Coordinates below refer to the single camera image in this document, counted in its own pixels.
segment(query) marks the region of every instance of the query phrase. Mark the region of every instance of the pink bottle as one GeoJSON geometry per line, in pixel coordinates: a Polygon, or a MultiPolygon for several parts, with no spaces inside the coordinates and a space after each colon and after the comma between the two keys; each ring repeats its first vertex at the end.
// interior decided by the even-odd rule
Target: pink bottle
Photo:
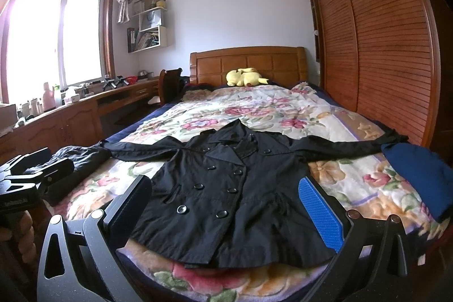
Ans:
{"type": "Polygon", "coordinates": [[[42,109],[44,110],[44,112],[55,109],[56,104],[55,104],[54,95],[55,95],[55,88],[52,87],[52,91],[50,91],[49,83],[44,82],[44,94],[42,95],[42,109]]]}

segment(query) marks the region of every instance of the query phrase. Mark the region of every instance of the human hand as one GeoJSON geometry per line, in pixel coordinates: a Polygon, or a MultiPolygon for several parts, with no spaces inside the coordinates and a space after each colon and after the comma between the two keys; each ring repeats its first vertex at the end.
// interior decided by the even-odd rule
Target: human hand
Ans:
{"type": "MultiPolygon", "coordinates": [[[[19,221],[19,252],[22,255],[22,261],[25,264],[33,262],[36,258],[35,232],[33,230],[33,220],[30,213],[25,211],[22,219],[19,221]]],[[[0,241],[8,241],[13,236],[11,230],[0,227],[0,241]]]]}

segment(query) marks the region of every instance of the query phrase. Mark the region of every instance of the window frame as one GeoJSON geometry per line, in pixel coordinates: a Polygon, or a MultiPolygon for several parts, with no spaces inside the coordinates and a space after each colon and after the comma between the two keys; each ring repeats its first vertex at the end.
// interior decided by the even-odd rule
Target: window frame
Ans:
{"type": "MultiPolygon", "coordinates": [[[[6,52],[8,50],[8,34],[10,29],[10,11],[14,0],[11,0],[5,9],[5,24],[3,28],[2,43],[0,49],[0,82],[1,82],[1,97],[3,103],[9,103],[8,83],[6,74],[6,52]]],[[[112,36],[112,15],[113,15],[113,0],[101,0],[99,9],[99,44],[101,47],[101,68],[105,69],[105,73],[109,76],[115,75],[115,62],[113,59],[113,36],[112,36]]]]}

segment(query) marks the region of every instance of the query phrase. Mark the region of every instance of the blue gripper pad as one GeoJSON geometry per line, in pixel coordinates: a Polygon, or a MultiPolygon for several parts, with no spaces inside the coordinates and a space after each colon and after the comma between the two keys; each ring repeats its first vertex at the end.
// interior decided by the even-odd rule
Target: blue gripper pad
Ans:
{"type": "Polygon", "coordinates": [[[325,245],[338,253],[344,242],[341,222],[307,177],[299,182],[299,198],[325,245]]]}

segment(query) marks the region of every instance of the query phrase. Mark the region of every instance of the black coat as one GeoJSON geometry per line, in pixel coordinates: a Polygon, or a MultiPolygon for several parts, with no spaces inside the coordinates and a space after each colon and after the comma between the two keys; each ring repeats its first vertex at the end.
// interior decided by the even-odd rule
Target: black coat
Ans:
{"type": "Polygon", "coordinates": [[[281,262],[311,267],[334,256],[298,197],[307,162],[378,153],[407,140],[395,131],[373,141],[291,139],[255,132],[236,120],[188,142],[167,136],[153,145],[101,144],[126,161],[168,160],[152,181],[132,238],[187,264],[254,267],[281,262]]]}

